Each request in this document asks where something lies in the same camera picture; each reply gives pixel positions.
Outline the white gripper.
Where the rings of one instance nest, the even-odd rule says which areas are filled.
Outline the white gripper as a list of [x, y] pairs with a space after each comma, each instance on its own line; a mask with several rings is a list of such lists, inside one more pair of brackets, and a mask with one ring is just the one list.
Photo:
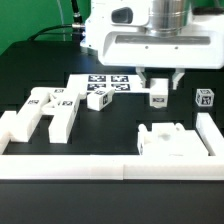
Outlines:
[[184, 68], [224, 66], [224, 12], [192, 12], [192, 0], [91, 0], [85, 46], [109, 66], [136, 67], [142, 87], [145, 68], [176, 68], [172, 89]]

